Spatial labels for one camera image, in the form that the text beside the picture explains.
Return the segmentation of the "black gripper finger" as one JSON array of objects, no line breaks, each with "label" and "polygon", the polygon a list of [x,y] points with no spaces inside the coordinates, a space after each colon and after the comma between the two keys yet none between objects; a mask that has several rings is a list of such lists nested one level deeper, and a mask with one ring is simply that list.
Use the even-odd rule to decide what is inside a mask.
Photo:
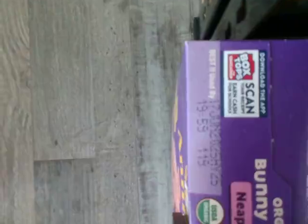
[{"label": "black gripper finger", "polygon": [[188,215],[181,212],[172,213],[173,224],[188,224]]}]

